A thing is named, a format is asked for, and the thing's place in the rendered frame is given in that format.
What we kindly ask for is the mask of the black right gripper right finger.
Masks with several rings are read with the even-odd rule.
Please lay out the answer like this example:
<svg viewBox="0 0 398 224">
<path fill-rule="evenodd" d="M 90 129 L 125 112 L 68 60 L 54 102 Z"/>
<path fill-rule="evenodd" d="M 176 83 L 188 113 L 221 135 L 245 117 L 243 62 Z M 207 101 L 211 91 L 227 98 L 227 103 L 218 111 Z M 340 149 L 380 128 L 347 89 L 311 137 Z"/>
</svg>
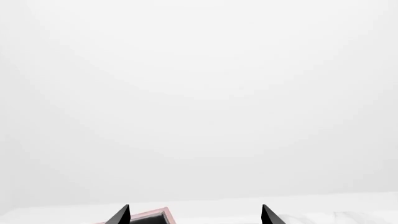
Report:
<svg viewBox="0 0 398 224">
<path fill-rule="evenodd" d="M 261 222 L 262 224 L 286 224 L 267 205 L 262 205 Z"/>
</svg>

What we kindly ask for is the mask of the pink caddy with dark interior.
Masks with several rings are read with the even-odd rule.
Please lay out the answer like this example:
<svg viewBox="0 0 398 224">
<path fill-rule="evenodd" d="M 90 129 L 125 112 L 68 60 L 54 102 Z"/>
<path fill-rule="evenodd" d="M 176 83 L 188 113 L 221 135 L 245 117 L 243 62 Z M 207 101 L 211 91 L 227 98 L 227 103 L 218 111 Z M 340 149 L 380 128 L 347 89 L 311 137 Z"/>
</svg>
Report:
<svg viewBox="0 0 398 224">
<path fill-rule="evenodd" d="M 131 215 L 130 224 L 176 224 L 176 221 L 174 220 L 170 210 L 165 207 Z"/>
</svg>

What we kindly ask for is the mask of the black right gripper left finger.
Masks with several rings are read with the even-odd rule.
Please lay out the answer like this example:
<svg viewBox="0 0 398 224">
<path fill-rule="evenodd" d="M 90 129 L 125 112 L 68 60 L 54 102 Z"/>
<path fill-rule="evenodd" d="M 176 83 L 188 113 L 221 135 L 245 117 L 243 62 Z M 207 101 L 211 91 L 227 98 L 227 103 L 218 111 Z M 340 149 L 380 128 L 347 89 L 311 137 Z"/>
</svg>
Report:
<svg viewBox="0 0 398 224">
<path fill-rule="evenodd" d="M 131 214 L 129 205 L 123 206 L 105 224 L 130 224 Z"/>
</svg>

